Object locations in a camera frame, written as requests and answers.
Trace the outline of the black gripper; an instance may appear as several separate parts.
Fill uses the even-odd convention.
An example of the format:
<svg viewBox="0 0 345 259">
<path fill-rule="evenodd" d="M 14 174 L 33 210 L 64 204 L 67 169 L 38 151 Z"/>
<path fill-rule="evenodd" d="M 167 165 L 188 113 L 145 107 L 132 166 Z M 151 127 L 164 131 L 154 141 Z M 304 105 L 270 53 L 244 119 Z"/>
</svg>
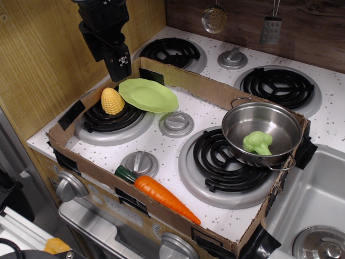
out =
<svg viewBox="0 0 345 259">
<path fill-rule="evenodd" d="M 132 74 L 122 27 L 129 21 L 125 2 L 79 2 L 79 30 L 95 61 L 104 59 L 113 82 Z"/>
</svg>

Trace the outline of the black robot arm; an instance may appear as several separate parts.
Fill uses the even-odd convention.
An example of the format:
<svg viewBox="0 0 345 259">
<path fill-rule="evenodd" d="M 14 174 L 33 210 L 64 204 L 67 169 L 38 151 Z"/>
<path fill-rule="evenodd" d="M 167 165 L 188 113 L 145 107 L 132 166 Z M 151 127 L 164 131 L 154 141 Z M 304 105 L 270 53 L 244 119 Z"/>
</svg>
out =
<svg viewBox="0 0 345 259">
<path fill-rule="evenodd" d="M 103 60 L 113 82 L 132 73 L 129 48 L 121 32 L 129 21 L 126 1 L 74 1 L 85 43 L 96 62 Z"/>
</svg>

